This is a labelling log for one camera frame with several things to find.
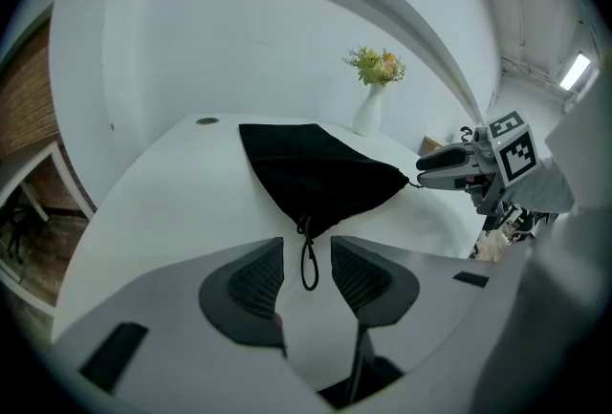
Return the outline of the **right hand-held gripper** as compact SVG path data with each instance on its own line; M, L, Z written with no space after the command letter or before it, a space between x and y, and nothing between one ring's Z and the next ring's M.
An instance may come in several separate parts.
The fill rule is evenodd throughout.
M529 124L512 111L474 130L471 144L456 142L421 157L416 168L419 185L440 190L464 190L481 215L504 215L502 197L538 166Z

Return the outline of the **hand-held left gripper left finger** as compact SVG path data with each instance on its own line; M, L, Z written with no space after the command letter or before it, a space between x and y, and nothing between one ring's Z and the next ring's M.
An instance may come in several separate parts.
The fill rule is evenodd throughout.
M275 237L147 272L71 325L54 353L88 413L327 413L290 367Z

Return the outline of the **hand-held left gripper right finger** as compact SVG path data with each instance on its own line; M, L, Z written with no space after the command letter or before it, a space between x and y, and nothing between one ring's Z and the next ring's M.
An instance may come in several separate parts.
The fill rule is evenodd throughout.
M409 251L350 236L331 239L334 282L357 320L353 365L377 358L407 373L486 298L511 303L524 250L498 262Z

